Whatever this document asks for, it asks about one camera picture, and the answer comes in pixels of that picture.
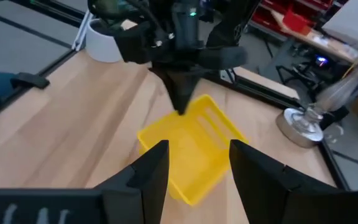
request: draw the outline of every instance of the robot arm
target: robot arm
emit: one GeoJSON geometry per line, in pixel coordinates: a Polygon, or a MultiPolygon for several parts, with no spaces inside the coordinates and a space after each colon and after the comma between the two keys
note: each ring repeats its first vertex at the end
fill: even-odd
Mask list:
{"type": "Polygon", "coordinates": [[[89,10],[101,20],[138,23],[114,35],[123,59],[152,62],[150,70],[163,80],[174,109],[183,114],[201,77],[246,62],[238,40],[261,0],[232,0],[206,45],[198,38],[199,0],[103,2],[88,0],[89,10]]]}

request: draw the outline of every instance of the red storage drawer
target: red storage drawer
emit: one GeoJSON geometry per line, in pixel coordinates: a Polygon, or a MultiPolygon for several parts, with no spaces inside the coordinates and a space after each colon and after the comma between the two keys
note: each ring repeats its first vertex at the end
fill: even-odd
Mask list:
{"type": "Polygon", "coordinates": [[[308,35],[311,30],[311,21],[307,18],[296,14],[289,8],[283,18],[283,23],[291,30],[299,32],[303,35],[308,35]]]}
{"type": "Polygon", "coordinates": [[[262,5],[267,6],[281,14],[285,14],[290,6],[290,0],[264,0],[262,1],[262,5]]]}
{"type": "Polygon", "coordinates": [[[288,34],[281,31],[280,26],[277,24],[276,20],[272,16],[272,13],[270,13],[269,10],[264,9],[262,7],[258,7],[252,16],[252,21],[273,30],[274,32],[277,32],[281,35],[284,35],[288,37],[288,34]]]}
{"type": "Polygon", "coordinates": [[[312,18],[318,15],[318,11],[315,11],[314,9],[311,9],[310,7],[296,1],[289,6],[289,9],[291,9],[293,13],[303,16],[304,18],[311,21],[311,26],[313,26],[315,23],[312,21],[312,18]]]}
{"type": "Polygon", "coordinates": [[[310,3],[322,10],[329,9],[332,5],[334,0],[304,0],[307,3],[310,3]]]}

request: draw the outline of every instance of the white container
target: white container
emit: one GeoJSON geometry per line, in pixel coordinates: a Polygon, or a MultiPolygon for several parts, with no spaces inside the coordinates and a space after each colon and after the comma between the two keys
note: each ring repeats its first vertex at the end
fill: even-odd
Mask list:
{"type": "Polygon", "coordinates": [[[122,60],[114,37],[101,34],[92,28],[99,19],[91,20],[86,26],[86,45],[88,55],[99,62],[118,62],[122,60]]]}
{"type": "Polygon", "coordinates": [[[325,23],[323,29],[358,49],[358,0],[348,1],[325,23]]]}

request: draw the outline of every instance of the metal bracket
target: metal bracket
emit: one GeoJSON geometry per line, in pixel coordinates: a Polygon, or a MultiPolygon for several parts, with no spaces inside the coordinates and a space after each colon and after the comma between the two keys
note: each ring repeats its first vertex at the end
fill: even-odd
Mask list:
{"type": "Polygon", "coordinates": [[[236,73],[234,73],[233,69],[230,70],[221,70],[220,71],[220,77],[222,80],[231,83],[231,84],[235,84],[232,82],[232,80],[236,80],[236,73]]]}
{"type": "Polygon", "coordinates": [[[86,11],[84,19],[81,22],[80,28],[78,29],[78,33],[75,37],[75,40],[73,42],[73,44],[71,45],[71,49],[75,50],[75,51],[80,51],[80,49],[82,48],[84,39],[85,39],[85,34],[86,34],[86,27],[88,25],[88,23],[92,20],[93,15],[92,13],[90,13],[89,10],[86,11]]]}

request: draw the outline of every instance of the white bucket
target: white bucket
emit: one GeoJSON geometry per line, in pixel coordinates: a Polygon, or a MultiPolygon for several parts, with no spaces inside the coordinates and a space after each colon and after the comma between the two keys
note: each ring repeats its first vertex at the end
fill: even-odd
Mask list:
{"type": "Polygon", "coordinates": [[[122,60],[116,41],[113,37],[100,34],[92,28],[99,19],[91,20],[86,26],[86,45],[88,55],[99,62],[118,62],[122,60]]]}

